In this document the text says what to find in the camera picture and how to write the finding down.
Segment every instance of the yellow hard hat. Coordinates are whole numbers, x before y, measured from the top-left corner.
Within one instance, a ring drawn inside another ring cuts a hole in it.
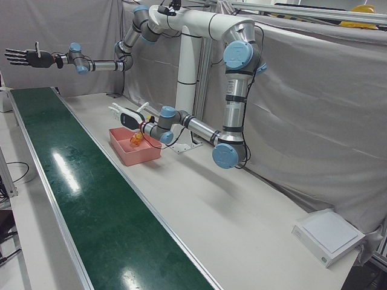
[[[354,7],[351,12],[362,12],[362,13],[375,13],[375,6],[373,5],[359,5]],[[353,28],[367,28],[367,29],[378,29],[374,24],[357,23],[350,21],[342,21],[340,26],[353,27]]]

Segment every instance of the white tabletop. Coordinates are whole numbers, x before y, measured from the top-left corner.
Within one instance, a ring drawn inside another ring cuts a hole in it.
[[[120,123],[107,107],[136,107],[105,94],[65,101],[225,290],[341,289],[357,252],[325,269],[292,236],[306,212],[282,193],[244,170],[217,167],[209,144],[126,167],[109,144],[108,129]]]

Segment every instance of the white robotic arm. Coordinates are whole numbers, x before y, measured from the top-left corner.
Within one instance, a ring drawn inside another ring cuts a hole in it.
[[[173,139],[172,124],[181,124],[205,140],[211,142],[213,159],[217,165],[228,169],[247,160],[247,146],[243,136],[249,85],[257,73],[266,69],[255,41],[254,21],[249,18],[181,8],[178,11],[153,5],[139,5],[134,9],[134,19],[125,37],[116,43],[117,60],[95,61],[82,54],[78,43],[70,45],[66,54],[51,55],[46,51],[7,50],[11,64],[49,67],[56,63],[74,64],[79,74],[88,71],[126,71],[133,64],[132,47],[139,38],[152,44],[168,29],[181,31],[180,65],[177,85],[176,108],[163,107],[157,124],[144,122],[141,113],[113,107],[120,115],[122,125],[169,144]],[[201,38],[223,41],[226,49],[227,92],[222,131],[215,130],[199,121],[190,113],[194,102],[198,52]]]

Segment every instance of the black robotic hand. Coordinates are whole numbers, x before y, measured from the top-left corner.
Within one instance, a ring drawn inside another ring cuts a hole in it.
[[[48,51],[39,50],[39,43],[35,43],[35,50],[10,50],[5,49],[5,56],[11,65],[26,65],[33,68],[49,68],[56,63],[58,68],[63,67],[59,55],[52,55]]]

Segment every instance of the blue joint cap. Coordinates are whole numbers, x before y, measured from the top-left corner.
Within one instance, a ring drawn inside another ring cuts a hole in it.
[[[163,106],[160,111],[160,117],[173,118],[176,115],[176,109],[170,106]]]
[[[238,164],[239,156],[230,144],[220,143],[213,148],[212,159],[217,166],[230,169]]]
[[[82,47],[78,42],[72,42],[70,44],[70,50],[74,53],[80,53],[82,51]]]
[[[253,47],[246,41],[235,40],[223,52],[223,61],[229,69],[241,69],[249,64],[253,57]]]
[[[133,13],[140,10],[149,10],[149,7],[147,5],[139,5],[135,9],[133,9]]]
[[[172,142],[172,139],[174,138],[174,134],[171,131],[165,132],[163,135],[160,137],[160,142],[163,144],[169,144]]]
[[[255,74],[262,74],[265,72],[265,70],[267,70],[267,64],[264,63],[263,65],[261,65],[255,72]]]
[[[76,69],[77,69],[77,73],[79,74],[87,74],[89,72],[89,69],[84,65],[77,65]]]
[[[149,45],[153,45],[153,44],[156,43],[156,42],[154,42],[154,41],[147,40],[147,39],[144,38],[142,35],[140,35],[140,39],[141,39],[143,42],[146,42],[146,43],[149,44]]]

